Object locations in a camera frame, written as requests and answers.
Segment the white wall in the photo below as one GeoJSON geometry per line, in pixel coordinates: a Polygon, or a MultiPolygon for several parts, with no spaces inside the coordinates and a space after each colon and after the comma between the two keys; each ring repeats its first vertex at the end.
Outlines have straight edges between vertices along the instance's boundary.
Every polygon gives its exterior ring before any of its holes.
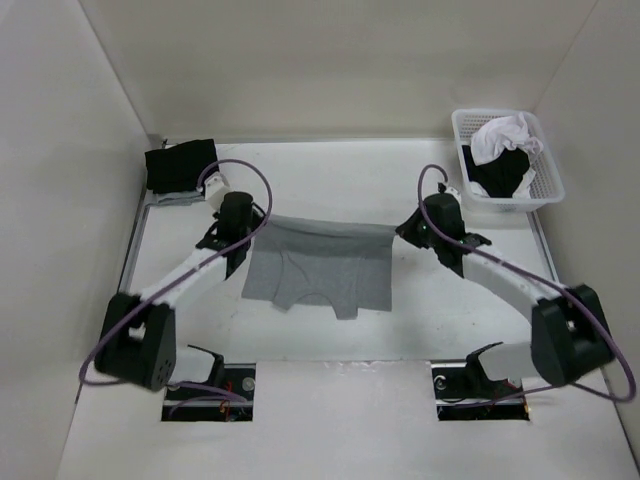
{"type": "MultiPolygon", "coordinates": [[[[594,287],[640,380],[640,3],[599,0],[536,113],[567,197],[542,220],[561,278],[594,287]]],[[[608,370],[625,391],[621,370],[608,370]]],[[[640,451],[638,402],[619,409],[640,451]]]]}
{"type": "Polygon", "coordinates": [[[77,0],[0,2],[0,478],[50,479],[147,139],[77,0]]]}
{"type": "Polygon", "coordinates": [[[595,0],[81,0],[148,132],[451,136],[532,109],[595,0]]]}

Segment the cable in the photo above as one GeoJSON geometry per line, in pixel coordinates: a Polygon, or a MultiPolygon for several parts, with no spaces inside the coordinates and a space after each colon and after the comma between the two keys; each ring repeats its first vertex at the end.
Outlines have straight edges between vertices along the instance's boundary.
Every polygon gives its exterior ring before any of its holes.
{"type": "MultiPolygon", "coordinates": [[[[422,171],[420,172],[420,177],[418,178],[418,206],[420,208],[420,212],[422,213],[422,216],[424,217],[424,220],[427,222],[427,224],[429,225],[429,227],[435,232],[436,235],[438,235],[442,240],[444,240],[447,243],[450,243],[451,245],[454,245],[458,248],[461,248],[463,250],[466,250],[469,253],[474,253],[476,255],[480,255],[481,257],[486,258],[487,260],[490,260],[494,263],[497,263],[498,265],[502,265],[504,268],[506,268],[507,270],[510,270],[514,273],[516,273],[517,275],[520,275],[521,277],[524,278],[528,278],[528,279],[533,279],[553,290],[555,290],[556,292],[558,292],[560,295],[562,295],[564,298],[566,298],[571,304],[573,304],[579,311],[580,313],[582,313],[582,315],[584,315],[587,320],[589,320],[589,322],[591,323],[591,325],[593,326],[593,328],[596,330],[596,332],[598,333],[598,335],[600,335],[603,340],[605,341],[605,343],[607,344],[607,346],[609,347],[609,349],[613,352],[615,358],[618,360],[618,362],[620,363],[620,366],[622,367],[622,370],[624,371],[626,377],[627,377],[627,381],[629,383],[629,392],[627,393],[626,396],[624,397],[618,397],[616,395],[609,395],[606,393],[602,393],[599,392],[597,390],[594,390],[590,387],[586,387],[584,385],[580,385],[580,384],[573,384],[573,386],[575,386],[576,388],[580,388],[581,390],[584,390],[586,392],[592,393],[594,395],[597,395],[598,397],[601,398],[605,398],[607,400],[611,400],[614,402],[618,402],[618,403],[628,403],[631,402],[635,397],[636,397],[636,393],[637,393],[637,385],[636,385],[636,380],[635,377],[633,375],[633,372],[631,371],[631,367],[629,366],[629,362],[627,361],[627,359],[624,357],[624,354],[622,353],[622,351],[620,350],[620,348],[616,345],[616,343],[614,342],[613,338],[611,338],[611,335],[609,335],[609,333],[607,332],[607,330],[600,324],[600,322],[598,321],[598,319],[595,317],[595,315],[593,313],[591,313],[591,311],[584,306],[584,304],[582,302],[580,302],[580,300],[578,300],[574,295],[571,294],[571,292],[569,292],[566,288],[556,285],[554,282],[551,282],[549,280],[547,280],[546,278],[543,278],[539,275],[536,275],[535,273],[531,273],[523,268],[520,268],[516,265],[513,265],[512,263],[506,262],[503,259],[500,259],[494,255],[491,255],[490,253],[484,252],[482,250],[478,250],[475,247],[471,247],[469,245],[464,245],[461,244],[460,242],[454,240],[453,238],[449,237],[448,235],[446,235],[444,232],[442,232],[429,218],[429,214],[427,213],[427,209],[424,205],[424,201],[423,201],[423,197],[422,197],[422,184],[424,182],[424,177],[427,173],[427,171],[429,171],[430,169],[436,169],[438,170],[440,173],[442,173],[442,175],[444,176],[445,182],[449,181],[449,178],[447,176],[446,171],[440,167],[439,165],[434,165],[434,164],[430,164],[430,165],[426,165],[422,171]]],[[[524,395],[527,395],[529,393],[536,393],[536,392],[541,392],[541,391],[546,391],[546,390],[551,390],[552,386],[547,386],[547,387],[541,387],[541,388],[534,388],[532,390],[529,391],[523,391],[523,392],[518,392],[517,394],[511,394],[511,395],[507,395],[506,397],[501,397],[498,400],[491,400],[489,402],[482,402],[482,403],[476,403],[476,404],[472,404],[469,406],[460,406],[460,408],[471,408],[471,407],[479,407],[479,406],[483,406],[486,404],[492,405],[494,403],[497,403],[499,401],[503,401],[503,400],[510,400],[512,398],[518,398],[518,397],[522,397],[524,395]]]]}
{"type": "Polygon", "coordinates": [[[214,396],[214,395],[210,395],[210,396],[206,396],[206,397],[187,398],[186,400],[182,400],[181,402],[178,402],[173,407],[171,407],[171,410],[169,410],[168,417],[169,418],[173,417],[173,414],[175,413],[175,411],[177,409],[179,409],[180,407],[184,407],[187,403],[191,403],[191,402],[195,402],[195,401],[213,402],[213,401],[218,401],[218,400],[220,400],[221,402],[229,401],[229,399],[226,398],[226,397],[220,397],[220,396],[214,396]]]}
{"type": "MultiPolygon", "coordinates": [[[[225,400],[230,400],[233,402],[246,402],[247,399],[242,395],[238,395],[237,393],[233,393],[229,390],[225,390],[223,388],[211,387],[209,385],[202,385],[200,383],[193,382],[178,382],[169,385],[170,387],[184,387],[184,388],[192,388],[194,390],[202,390],[203,392],[215,393],[225,398],[225,400]]],[[[185,401],[196,400],[202,397],[194,397],[185,401]]]]}
{"type": "Polygon", "coordinates": [[[169,292],[171,289],[173,289],[176,286],[180,285],[187,278],[191,277],[198,270],[200,270],[201,268],[207,266],[208,264],[210,264],[211,262],[213,262],[217,258],[219,258],[219,257],[221,257],[223,255],[226,255],[227,253],[229,253],[229,252],[241,247],[245,243],[251,241],[251,239],[253,237],[255,237],[260,232],[260,230],[262,230],[264,228],[264,226],[267,224],[267,221],[269,220],[269,217],[271,216],[271,209],[273,208],[273,192],[271,191],[271,185],[269,184],[269,181],[264,176],[264,174],[260,170],[258,170],[258,168],[256,168],[253,165],[251,165],[249,162],[245,162],[244,160],[237,160],[237,159],[226,159],[226,160],[218,160],[217,162],[213,162],[211,165],[209,165],[207,168],[205,168],[202,171],[202,173],[200,174],[200,177],[198,178],[198,186],[199,186],[198,188],[202,188],[202,184],[203,184],[204,178],[206,178],[206,174],[209,171],[211,171],[213,168],[217,167],[218,165],[222,165],[223,163],[236,163],[238,165],[243,165],[243,166],[245,166],[247,168],[250,168],[251,170],[253,170],[260,177],[260,179],[264,183],[264,186],[265,186],[265,188],[267,190],[268,205],[267,205],[267,211],[266,211],[265,216],[264,216],[264,218],[262,220],[262,223],[260,223],[260,225],[253,232],[249,233],[249,235],[244,237],[242,240],[239,240],[236,243],[234,243],[233,245],[230,245],[230,246],[228,246],[226,248],[223,248],[219,252],[216,252],[213,255],[211,255],[209,258],[203,260],[196,267],[194,267],[191,270],[189,270],[188,272],[184,273],[183,275],[181,275],[180,277],[175,279],[173,282],[169,283],[167,286],[161,288],[160,290],[158,290],[156,293],[151,295],[146,300],[140,302],[135,308],[133,308],[129,313],[127,313],[124,317],[122,317],[122,319],[120,319],[120,321],[118,321],[118,323],[116,323],[111,328],[111,330],[109,330],[104,335],[104,337],[102,337],[100,339],[100,341],[98,341],[96,346],[93,347],[91,352],[89,352],[89,355],[87,355],[87,358],[84,360],[84,362],[82,362],[82,366],[80,367],[80,371],[78,373],[78,378],[79,378],[80,383],[82,385],[100,387],[100,386],[119,385],[119,384],[122,384],[122,383],[126,383],[126,382],[123,382],[122,380],[95,381],[95,380],[88,380],[87,379],[87,372],[89,371],[89,366],[91,365],[91,362],[93,362],[95,360],[96,356],[105,347],[105,345],[107,345],[107,343],[109,343],[113,339],[113,337],[115,337],[115,335],[120,330],[122,330],[129,322],[131,322],[134,318],[136,318],[136,316],[142,310],[147,308],[149,305],[151,305],[153,302],[155,302],[158,298],[162,297],[167,292],[169,292]]]}

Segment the black folded clothing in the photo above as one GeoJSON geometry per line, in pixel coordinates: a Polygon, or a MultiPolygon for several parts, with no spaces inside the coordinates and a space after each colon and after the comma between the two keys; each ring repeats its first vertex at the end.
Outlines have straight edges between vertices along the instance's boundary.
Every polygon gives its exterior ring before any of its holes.
{"type": "Polygon", "coordinates": [[[212,138],[151,150],[144,155],[147,163],[147,188],[154,193],[195,190],[200,173],[218,160],[212,138]]]}

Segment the white cloth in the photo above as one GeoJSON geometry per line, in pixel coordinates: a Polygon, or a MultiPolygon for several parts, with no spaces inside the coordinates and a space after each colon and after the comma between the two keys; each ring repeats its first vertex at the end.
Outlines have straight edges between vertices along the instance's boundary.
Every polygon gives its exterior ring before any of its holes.
{"type": "MultiPolygon", "coordinates": [[[[522,182],[520,182],[520,185],[518,185],[518,188],[516,189],[516,191],[513,192],[513,195],[511,198],[523,198],[523,199],[531,198],[531,192],[529,191],[529,187],[531,186],[531,183],[533,182],[533,179],[535,178],[535,176],[536,176],[536,171],[533,168],[530,168],[529,170],[527,170],[527,173],[525,173],[522,176],[522,182]]],[[[471,186],[471,192],[474,195],[478,195],[479,197],[489,196],[489,194],[484,189],[484,187],[480,185],[478,182],[469,182],[469,185],[471,186]]]]}
{"type": "Polygon", "coordinates": [[[529,157],[542,152],[542,142],[529,135],[529,126],[522,112],[511,117],[495,118],[471,137],[471,155],[476,165],[493,162],[505,148],[519,148],[527,152],[529,157]]]}

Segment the black clamp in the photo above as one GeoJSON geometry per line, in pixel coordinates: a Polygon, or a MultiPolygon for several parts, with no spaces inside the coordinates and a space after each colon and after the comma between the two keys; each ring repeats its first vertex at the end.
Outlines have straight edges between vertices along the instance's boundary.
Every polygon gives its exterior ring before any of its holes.
{"type": "MultiPolygon", "coordinates": [[[[491,245],[491,241],[482,235],[465,231],[460,204],[453,195],[443,193],[443,186],[443,184],[439,186],[441,193],[430,195],[423,200],[429,219],[442,233],[460,242],[461,245],[470,247],[491,245]]],[[[396,233],[415,247],[432,248],[443,266],[464,278],[462,257],[469,252],[440,238],[429,227],[419,208],[406,222],[396,228],[396,233]]]]}
{"type": "MultiPolygon", "coordinates": [[[[239,242],[258,228],[264,215],[253,203],[253,197],[245,192],[227,193],[220,210],[214,214],[216,222],[207,230],[196,248],[220,250],[239,242]]],[[[247,242],[232,252],[225,254],[229,278],[247,258],[251,242],[247,242]]]]}

